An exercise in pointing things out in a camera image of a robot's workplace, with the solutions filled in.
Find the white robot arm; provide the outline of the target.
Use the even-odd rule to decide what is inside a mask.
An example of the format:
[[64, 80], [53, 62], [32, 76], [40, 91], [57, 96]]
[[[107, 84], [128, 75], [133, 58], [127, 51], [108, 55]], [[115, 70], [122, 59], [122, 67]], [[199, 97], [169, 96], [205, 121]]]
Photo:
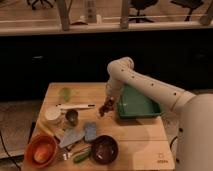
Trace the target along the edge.
[[107, 65], [108, 98], [117, 99], [124, 84], [179, 114], [175, 171], [213, 171], [213, 94], [194, 94], [134, 71], [134, 61], [122, 57]]

